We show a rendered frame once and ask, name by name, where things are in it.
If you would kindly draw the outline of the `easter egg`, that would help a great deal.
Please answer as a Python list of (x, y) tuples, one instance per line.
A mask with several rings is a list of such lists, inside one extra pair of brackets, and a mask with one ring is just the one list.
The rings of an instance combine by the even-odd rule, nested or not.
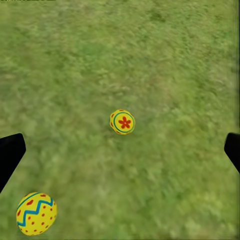
[(16, 220), (26, 235), (40, 235), (54, 223), (57, 205), (48, 195), (40, 192), (27, 194), (19, 203)]
[(121, 135), (131, 133), (136, 126), (134, 116), (126, 110), (116, 110), (110, 115), (110, 126), (112, 129)]

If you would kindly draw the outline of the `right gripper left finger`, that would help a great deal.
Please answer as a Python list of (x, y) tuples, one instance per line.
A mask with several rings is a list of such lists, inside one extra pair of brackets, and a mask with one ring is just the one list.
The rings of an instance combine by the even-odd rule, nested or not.
[(21, 133), (0, 138), (0, 193), (26, 152)]

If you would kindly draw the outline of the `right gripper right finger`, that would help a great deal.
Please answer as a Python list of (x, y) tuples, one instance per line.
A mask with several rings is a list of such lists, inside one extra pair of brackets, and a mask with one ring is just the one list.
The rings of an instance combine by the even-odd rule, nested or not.
[(224, 151), (240, 173), (240, 135), (228, 133)]

